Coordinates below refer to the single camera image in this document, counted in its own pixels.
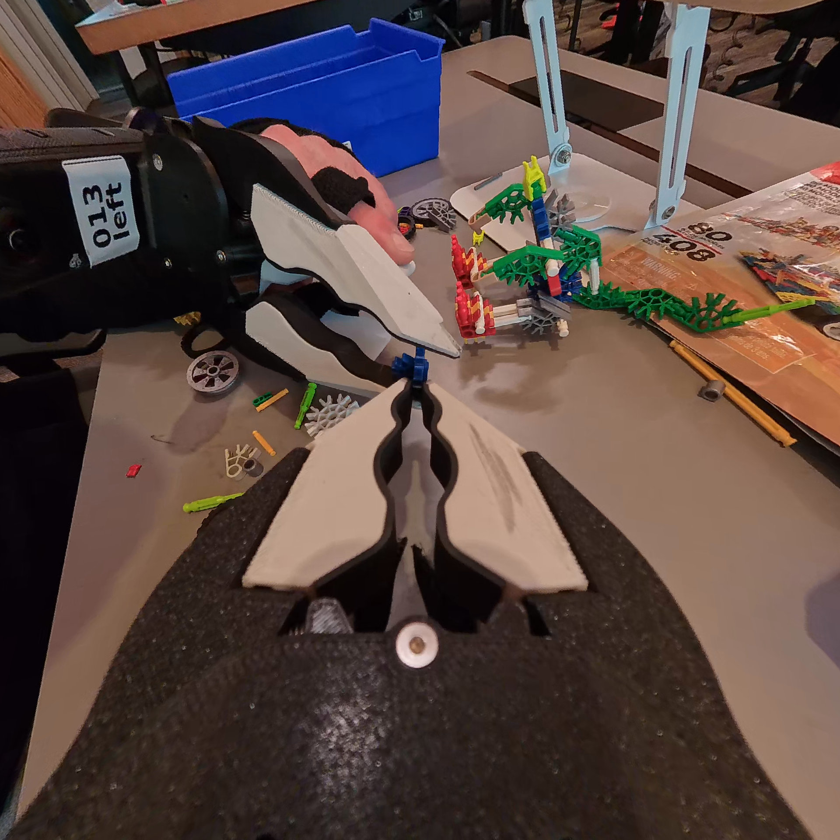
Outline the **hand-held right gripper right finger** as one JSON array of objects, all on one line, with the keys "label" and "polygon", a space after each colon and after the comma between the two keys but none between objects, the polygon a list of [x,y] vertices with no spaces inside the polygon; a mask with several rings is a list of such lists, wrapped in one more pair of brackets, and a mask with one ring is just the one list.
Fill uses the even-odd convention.
[{"label": "hand-held right gripper right finger", "polygon": [[446,550],[524,592],[584,591],[524,448],[435,383],[424,388],[423,417],[444,489],[437,535]]}]

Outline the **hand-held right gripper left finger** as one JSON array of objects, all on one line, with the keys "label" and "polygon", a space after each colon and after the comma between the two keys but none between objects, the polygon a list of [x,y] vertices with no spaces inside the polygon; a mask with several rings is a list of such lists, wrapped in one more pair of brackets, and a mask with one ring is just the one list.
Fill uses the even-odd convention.
[{"label": "hand-held right gripper left finger", "polygon": [[386,536],[393,500],[387,446],[399,442],[411,386],[401,380],[309,446],[242,579],[242,585],[306,589],[325,582]]}]

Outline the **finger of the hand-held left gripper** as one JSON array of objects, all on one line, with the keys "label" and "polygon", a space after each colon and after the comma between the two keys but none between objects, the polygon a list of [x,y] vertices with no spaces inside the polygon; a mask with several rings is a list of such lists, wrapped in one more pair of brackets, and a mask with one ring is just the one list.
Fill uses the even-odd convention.
[{"label": "finger of the hand-held left gripper", "polygon": [[331,229],[259,184],[250,220],[280,270],[323,280],[343,304],[368,311],[405,343],[459,357],[441,315],[362,226]]},{"label": "finger of the hand-held left gripper", "polygon": [[392,369],[331,330],[295,296],[270,290],[247,310],[245,333],[309,382],[335,389],[386,389]]}]

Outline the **person's left hand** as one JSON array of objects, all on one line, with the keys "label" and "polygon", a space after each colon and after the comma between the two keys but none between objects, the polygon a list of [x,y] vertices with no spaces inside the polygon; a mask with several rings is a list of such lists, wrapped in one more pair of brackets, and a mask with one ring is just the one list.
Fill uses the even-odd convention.
[{"label": "person's left hand", "polygon": [[391,198],[346,145],[286,120],[267,121],[260,134],[286,147],[321,198],[366,229],[397,265],[414,260],[414,247],[400,232]]}]

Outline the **black knobby tyre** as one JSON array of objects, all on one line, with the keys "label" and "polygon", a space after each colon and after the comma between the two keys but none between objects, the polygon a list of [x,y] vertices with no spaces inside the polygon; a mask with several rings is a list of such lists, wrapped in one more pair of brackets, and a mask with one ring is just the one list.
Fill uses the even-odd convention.
[{"label": "black knobby tyre", "polygon": [[198,340],[207,331],[216,331],[212,324],[199,322],[190,326],[183,334],[181,340],[182,351],[191,360],[195,360],[206,353],[215,353],[228,350],[230,342],[222,336],[215,344],[207,346],[206,348],[196,348],[195,341]]}]

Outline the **dark grey spoked wheel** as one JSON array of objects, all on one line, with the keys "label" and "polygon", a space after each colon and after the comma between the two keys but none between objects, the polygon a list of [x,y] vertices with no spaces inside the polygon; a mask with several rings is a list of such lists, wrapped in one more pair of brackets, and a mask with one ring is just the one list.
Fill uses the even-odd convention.
[{"label": "dark grey spoked wheel", "polygon": [[416,202],[410,207],[411,215],[416,226],[436,228],[451,234],[457,225],[456,212],[450,201],[430,197]]}]

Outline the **silver spoked wheel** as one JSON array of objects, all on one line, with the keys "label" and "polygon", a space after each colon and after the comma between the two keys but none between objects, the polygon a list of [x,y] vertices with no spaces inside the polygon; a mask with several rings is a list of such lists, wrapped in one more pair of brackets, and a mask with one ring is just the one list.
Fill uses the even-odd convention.
[{"label": "silver spoked wheel", "polygon": [[229,392],[238,381],[237,358],[226,350],[205,352],[189,365],[186,380],[201,394],[220,396]]}]

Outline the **white snowflake connector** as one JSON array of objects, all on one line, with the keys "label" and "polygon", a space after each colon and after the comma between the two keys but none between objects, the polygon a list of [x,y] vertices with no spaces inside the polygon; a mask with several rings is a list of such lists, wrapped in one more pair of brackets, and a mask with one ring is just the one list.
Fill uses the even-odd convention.
[{"label": "white snowflake connector", "polygon": [[328,395],[319,401],[320,407],[312,403],[305,415],[303,426],[311,438],[318,437],[322,432],[341,423],[348,416],[359,410],[359,403],[352,395]]}]

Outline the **colourful construction toy model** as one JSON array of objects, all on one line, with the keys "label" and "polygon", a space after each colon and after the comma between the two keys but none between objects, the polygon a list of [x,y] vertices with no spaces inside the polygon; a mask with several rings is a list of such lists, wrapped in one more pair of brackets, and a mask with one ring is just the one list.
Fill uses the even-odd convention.
[{"label": "colourful construction toy model", "polygon": [[[490,222],[522,222],[530,216],[535,244],[486,260],[478,251]],[[549,192],[536,156],[523,162],[520,182],[496,194],[469,220],[473,246],[452,239],[455,316],[461,338],[474,343],[499,328],[521,325],[534,333],[557,329],[577,302],[592,310],[623,310],[643,320],[672,319],[697,333],[709,333],[768,318],[777,312],[814,306],[813,297],[793,298],[763,308],[741,309],[722,293],[687,301],[661,288],[623,289],[600,281],[602,243],[597,234],[577,227],[567,195]]]}]

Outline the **blue plastic bin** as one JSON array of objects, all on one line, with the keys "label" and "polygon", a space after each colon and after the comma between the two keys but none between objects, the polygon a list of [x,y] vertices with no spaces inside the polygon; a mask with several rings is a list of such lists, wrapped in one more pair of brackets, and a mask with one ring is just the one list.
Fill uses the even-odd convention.
[{"label": "blue plastic bin", "polygon": [[438,156],[444,41],[373,17],[176,72],[183,119],[286,119],[342,143],[375,176]]}]

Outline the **wooden top desk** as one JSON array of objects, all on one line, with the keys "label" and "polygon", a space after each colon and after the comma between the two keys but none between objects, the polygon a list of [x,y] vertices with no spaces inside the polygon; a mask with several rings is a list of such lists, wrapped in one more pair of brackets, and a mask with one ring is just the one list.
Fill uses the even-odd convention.
[{"label": "wooden top desk", "polygon": [[105,55],[163,42],[201,29],[235,24],[279,13],[289,18],[293,38],[310,21],[319,31],[348,24],[366,28],[370,18],[393,19],[411,1],[184,1],[155,6],[107,3],[76,25],[84,44],[94,55]]}]

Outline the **long yellow rod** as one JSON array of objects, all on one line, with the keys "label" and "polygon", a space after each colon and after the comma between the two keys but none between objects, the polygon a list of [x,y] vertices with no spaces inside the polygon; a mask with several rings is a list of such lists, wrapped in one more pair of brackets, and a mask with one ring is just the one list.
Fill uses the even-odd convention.
[{"label": "long yellow rod", "polygon": [[707,362],[693,353],[692,350],[689,350],[685,345],[676,340],[671,340],[668,346],[681,360],[686,362],[702,377],[703,384],[698,391],[698,396],[701,399],[709,403],[716,403],[720,399],[726,399],[781,446],[788,448],[796,443],[796,439],[783,426],[772,419],[769,414],[758,407],[746,395],[741,393],[732,383],[724,380]]}]

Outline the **orange red toy package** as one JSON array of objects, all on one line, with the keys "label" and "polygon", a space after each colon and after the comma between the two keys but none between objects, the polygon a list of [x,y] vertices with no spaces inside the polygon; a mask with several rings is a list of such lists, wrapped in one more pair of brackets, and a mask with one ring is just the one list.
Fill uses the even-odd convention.
[{"label": "orange red toy package", "polygon": [[839,444],[839,163],[652,228],[604,259],[601,282],[714,312],[812,305],[703,332],[654,322],[799,425]]}]

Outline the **white wooden book stand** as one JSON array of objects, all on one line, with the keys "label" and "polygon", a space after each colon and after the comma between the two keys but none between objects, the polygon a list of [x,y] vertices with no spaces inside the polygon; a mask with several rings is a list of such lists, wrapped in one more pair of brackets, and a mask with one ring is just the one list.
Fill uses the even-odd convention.
[{"label": "white wooden book stand", "polygon": [[686,162],[709,22],[708,7],[668,3],[668,89],[663,148],[655,186],[595,161],[571,147],[564,115],[559,49],[551,1],[525,1],[549,154],[539,160],[550,188],[568,194],[576,223],[588,230],[617,228],[634,233],[666,224],[686,189]]}]

